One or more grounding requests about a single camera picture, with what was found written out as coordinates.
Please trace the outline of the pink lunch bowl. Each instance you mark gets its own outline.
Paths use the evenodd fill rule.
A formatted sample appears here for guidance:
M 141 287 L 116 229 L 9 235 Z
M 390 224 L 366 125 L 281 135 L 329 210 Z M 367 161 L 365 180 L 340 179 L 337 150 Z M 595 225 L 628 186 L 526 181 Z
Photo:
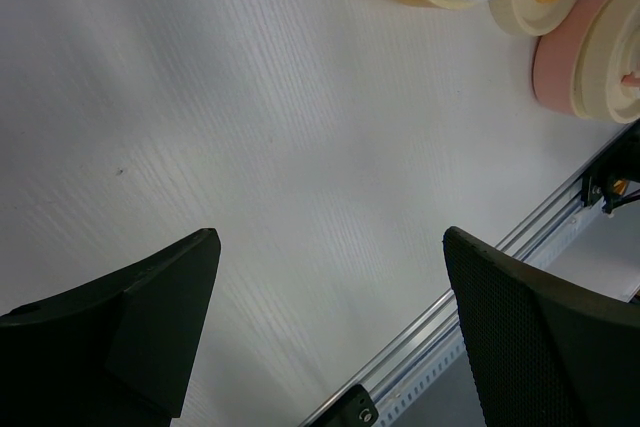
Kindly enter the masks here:
M 532 87 L 545 108 L 585 118 L 574 93 L 580 53 L 592 24 L 611 0 L 577 0 L 567 17 L 536 47 L 532 64 Z

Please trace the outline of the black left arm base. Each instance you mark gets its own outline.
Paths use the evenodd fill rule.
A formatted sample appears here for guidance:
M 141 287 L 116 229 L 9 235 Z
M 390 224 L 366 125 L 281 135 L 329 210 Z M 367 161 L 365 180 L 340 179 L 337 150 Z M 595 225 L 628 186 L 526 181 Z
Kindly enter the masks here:
M 379 412 L 369 392 L 360 384 L 352 386 L 310 427 L 370 427 L 379 418 Z

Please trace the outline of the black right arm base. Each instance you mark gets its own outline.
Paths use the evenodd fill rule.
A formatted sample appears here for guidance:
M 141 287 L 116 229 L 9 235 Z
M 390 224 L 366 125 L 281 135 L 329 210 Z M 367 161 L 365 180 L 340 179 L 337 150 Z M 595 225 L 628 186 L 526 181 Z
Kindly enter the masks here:
M 583 206 L 592 207 L 602 201 L 602 211 L 607 215 L 639 200 L 639 190 L 626 194 L 619 186 L 639 184 L 638 121 L 596 157 L 581 181 Z

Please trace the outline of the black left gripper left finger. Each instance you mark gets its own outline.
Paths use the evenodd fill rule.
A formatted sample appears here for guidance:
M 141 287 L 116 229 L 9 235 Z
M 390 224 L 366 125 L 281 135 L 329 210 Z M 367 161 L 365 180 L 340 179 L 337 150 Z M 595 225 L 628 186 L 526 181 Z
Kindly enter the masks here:
M 168 426 L 182 414 L 221 254 L 200 229 L 1 317 L 4 426 Z

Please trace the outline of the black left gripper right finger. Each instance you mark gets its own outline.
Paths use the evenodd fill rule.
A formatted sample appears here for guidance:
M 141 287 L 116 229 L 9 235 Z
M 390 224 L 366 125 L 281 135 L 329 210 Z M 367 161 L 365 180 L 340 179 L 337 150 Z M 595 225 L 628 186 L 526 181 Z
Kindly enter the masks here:
M 638 425 L 638 306 L 458 227 L 446 230 L 443 248 L 486 425 Z

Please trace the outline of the cream lid pink handle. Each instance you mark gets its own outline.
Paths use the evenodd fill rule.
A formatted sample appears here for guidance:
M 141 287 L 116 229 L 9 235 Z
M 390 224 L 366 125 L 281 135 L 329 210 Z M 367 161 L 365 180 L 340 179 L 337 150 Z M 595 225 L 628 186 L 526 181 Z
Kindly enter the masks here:
M 581 47 L 576 101 L 586 119 L 639 119 L 639 0 L 609 0 Z

